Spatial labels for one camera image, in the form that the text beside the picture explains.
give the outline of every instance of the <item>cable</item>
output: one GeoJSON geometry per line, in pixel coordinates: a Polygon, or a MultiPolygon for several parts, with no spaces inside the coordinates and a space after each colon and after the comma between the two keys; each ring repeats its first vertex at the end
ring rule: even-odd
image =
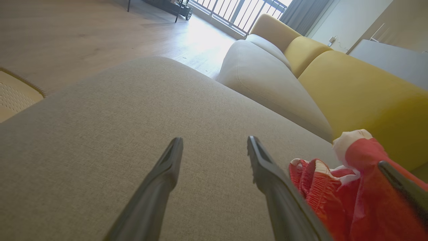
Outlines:
{"type": "Polygon", "coordinates": [[[334,36],[334,38],[336,39],[336,42],[338,42],[338,43],[339,43],[339,47],[340,47],[340,48],[342,48],[342,49],[344,49],[344,50],[346,50],[346,51],[349,51],[349,49],[342,47],[342,45],[341,45],[341,44],[340,44],[340,42],[339,42],[339,39],[337,38],[337,35],[336,35],[336,36],[334,36]]]}

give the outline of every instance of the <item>chair leg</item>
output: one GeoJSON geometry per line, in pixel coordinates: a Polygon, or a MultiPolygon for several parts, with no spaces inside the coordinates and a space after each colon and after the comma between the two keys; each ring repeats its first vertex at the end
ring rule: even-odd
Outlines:
{"type": "Polygon", "coordinates": [[[178,10],[177,17],[175,18],[175,22],[177,22],[178,16],[180,15],[181,6],[179,6],[179,7],[180,7],[180,9],[178,10]]]}

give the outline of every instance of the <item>red fabric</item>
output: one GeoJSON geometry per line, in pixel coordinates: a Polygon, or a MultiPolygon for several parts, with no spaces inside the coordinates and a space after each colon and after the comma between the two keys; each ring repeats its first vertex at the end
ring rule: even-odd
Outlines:
{"type": "Polygon", "coordinates": [[[423,223],[377,163],[389,162],[424,190],[428,190],[426,183],[389,159],[374,138],[356,140],[346,150],[345,159],[360,172],[360,178],[344,184],[340,177],[353,174],[351,169],[316,172],[317,162],[325,165],[317,159],[309,163],[300,160],[301,166],[289,167],[293,184],[335,240],[428,240],[423,223]]]}

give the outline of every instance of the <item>wooden floor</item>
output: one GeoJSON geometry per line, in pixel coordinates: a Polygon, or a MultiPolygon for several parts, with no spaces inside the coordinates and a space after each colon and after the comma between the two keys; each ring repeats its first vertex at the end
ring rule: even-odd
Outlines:
{"type": "Polygon", "coordinates": [[[0,66],[52,94],[105,68],[164,56],[215,78],[232,37],[141,0],[1,0],[0,66]]]}

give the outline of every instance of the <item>red cloth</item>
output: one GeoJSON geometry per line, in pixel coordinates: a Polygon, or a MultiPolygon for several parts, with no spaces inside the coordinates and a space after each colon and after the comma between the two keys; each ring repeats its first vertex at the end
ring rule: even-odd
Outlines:
{"type": "Polygon", "coordinates": [[[293,184],[336,241],[428,240],[423,223],[377,163],[389,162],[425,191],[426,183],[393,162],[365,130],[344,133],[333,149],[344,164],[335,170],[318,159],[294,159],[289,170],[293,184]]]}

